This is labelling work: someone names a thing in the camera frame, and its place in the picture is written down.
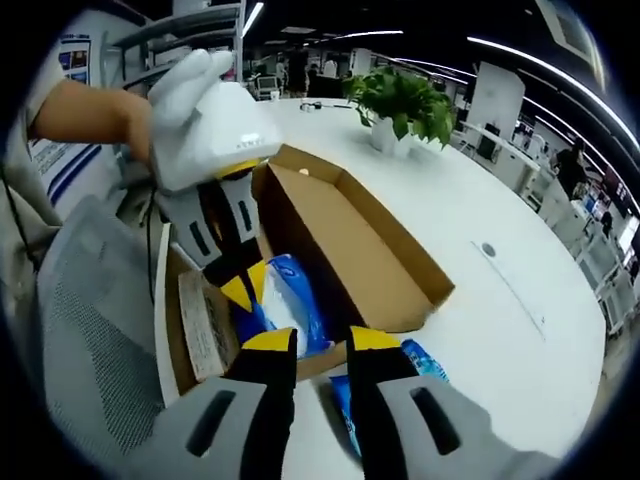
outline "computer monitor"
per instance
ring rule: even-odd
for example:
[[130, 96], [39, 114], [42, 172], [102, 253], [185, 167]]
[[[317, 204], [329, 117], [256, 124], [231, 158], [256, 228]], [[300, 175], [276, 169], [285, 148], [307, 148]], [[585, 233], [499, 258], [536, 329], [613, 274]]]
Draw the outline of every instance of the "computer monitor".
[[277, 88], [276, 77], [258, 77], [258, 90], [276, 90]]

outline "plastic bag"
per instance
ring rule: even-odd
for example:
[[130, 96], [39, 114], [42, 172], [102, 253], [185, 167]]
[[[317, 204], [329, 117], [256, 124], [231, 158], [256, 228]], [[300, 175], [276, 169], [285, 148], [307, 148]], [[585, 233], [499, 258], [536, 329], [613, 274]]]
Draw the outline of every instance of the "plastic bag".
[[252, 312], [235, 308], [233, 314], [241, 343], [261, 332], [293, 327], [298, 330], [298, 357], [315, 355], [331, 346], [311, 284], [289, 254], [267, 262], [261, 304], [253, 302]]
[[[411, 363], [419, 375], [433, 375], [449, 383], [449, 377], [447, 377], [442, 366], [431, 355], [425, 352], [417, 342], [411, 339], [405, 340], [402, 342], [401, 348], [404, 354], [409, 357], [409, 360], [411, 360]], [[338, 403], [347, 430], [349, 431], [351, 445], [353, 445], [358, 456], [362, 456], [356, 437], [356, 427], [351, 418], [351, 387], [349, 386], [348, 375], [331, 377], [331, 385], [333, 386], [336, 402]]]

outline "potted plant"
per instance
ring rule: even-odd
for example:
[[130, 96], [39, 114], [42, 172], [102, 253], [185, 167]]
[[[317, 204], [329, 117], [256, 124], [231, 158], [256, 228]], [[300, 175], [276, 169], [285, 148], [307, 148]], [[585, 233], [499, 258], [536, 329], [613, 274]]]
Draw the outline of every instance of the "potted plant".
[[367, 76], [345, 80], [347, 98], [357, 104], [360, 121], [372, 127], [372, 143], [387, 155], [406, 156], [412, 135], [444, 148], [453, 130], [451, 101], [426, 78], [378, 69]]

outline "person's arm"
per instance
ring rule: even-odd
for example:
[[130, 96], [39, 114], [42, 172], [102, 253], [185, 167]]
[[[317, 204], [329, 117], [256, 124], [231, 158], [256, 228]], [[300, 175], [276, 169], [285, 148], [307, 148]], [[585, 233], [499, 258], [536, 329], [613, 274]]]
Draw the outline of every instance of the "person's arm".
[[124, 90], [100, 90], [62, 80], [40, 107], [29, 136], [67, 143], [123, 143], [149, 161], [151, 105]]

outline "cable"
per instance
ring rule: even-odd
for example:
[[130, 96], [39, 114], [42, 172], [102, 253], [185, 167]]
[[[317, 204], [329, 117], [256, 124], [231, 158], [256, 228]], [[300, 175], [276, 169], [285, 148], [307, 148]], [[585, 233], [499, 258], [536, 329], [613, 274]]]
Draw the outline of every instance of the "cable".
[[147, 278], [149, 280], [149, 296], [151, 297], [151, 303], [155, 304], [155, 297], [153, 295], [153, 274], [151, 268], [151, 214], [153, 213], [153, 197], [156, 193], [156, 187], [151, 189], [151, 200], [147, 207], [145, 216], [147, 217]]
[[9, 188], [9, 182], [7, 181], [6, 172], [4, 170], [4, 164], [0, 164], [0, 175], [2, 176], [2, 183], [4, 184], [4, 190], [7, 193], [7, 200], [9, 201], [9, 208], [11, 209], [11, 215], [13, 216], [13, 220], [16, 223], [16, 227], [18, 228], [18, 234], [22, 239], [22, 243], [24, 244], [24, 250], [27, 254], [27, 258], [33, 265], [33, 270], [37, 272], [40, 270], [40, 262], [35, 257], [34, 253], [31, 251], [31, 247], [29, 246], [29, 242], [27, 242], [27, 235], [24, 232], [24, 225], [22, 224], [22, 220], [20, 218], [20, 214], [18, 213], [18, 207], [16, 205], [15, 198], [13, 198], [13, 193], [11, 192], [11, 188]]

